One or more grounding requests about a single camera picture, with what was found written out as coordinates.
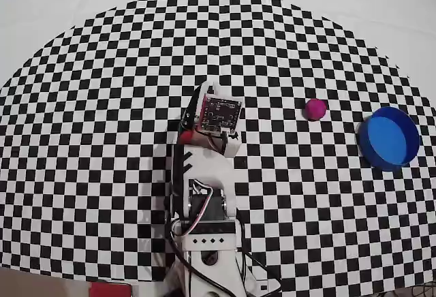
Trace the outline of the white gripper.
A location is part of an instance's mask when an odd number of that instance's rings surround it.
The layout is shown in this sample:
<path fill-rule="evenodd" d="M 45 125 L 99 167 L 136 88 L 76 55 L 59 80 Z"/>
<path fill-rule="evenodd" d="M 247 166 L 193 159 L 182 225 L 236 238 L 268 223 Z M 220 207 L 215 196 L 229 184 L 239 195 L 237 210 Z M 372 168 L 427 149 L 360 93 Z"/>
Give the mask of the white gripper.
<path fill-rule="evenodd" d="M 190 131 L 198 122 L 206 94 L 221 90 L 218 82 L 207 80 L 194 89 L 188 107 L 181 115 L 175 144 L 175 187 L 188 188 L 189 180 L 197 179 L 213 188 L 234 188 L 236 171 L 232 162 L 218 151 L 193 143 Z"/>

